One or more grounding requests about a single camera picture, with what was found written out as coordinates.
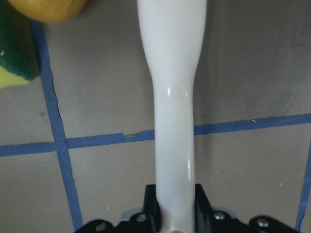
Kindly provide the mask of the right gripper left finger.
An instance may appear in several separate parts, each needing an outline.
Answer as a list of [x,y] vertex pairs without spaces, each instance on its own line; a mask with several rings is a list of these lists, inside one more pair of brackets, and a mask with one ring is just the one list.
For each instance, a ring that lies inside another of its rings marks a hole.
[[77,233],[157,233],[161,228],[160,208],[156,199],[156,186],[145,187],[143,208],[140,212],[122,220],[117,226],[111,222],[96,219],[88,222]]

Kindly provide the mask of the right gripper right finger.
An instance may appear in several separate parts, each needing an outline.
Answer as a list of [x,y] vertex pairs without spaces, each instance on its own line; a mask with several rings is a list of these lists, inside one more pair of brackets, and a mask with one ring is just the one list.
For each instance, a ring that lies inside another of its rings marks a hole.
[[296,233],[270,216],[259,215],[243,223],[229,212],[213,208],[201,184],[195,185],[195,228],[198,233]]

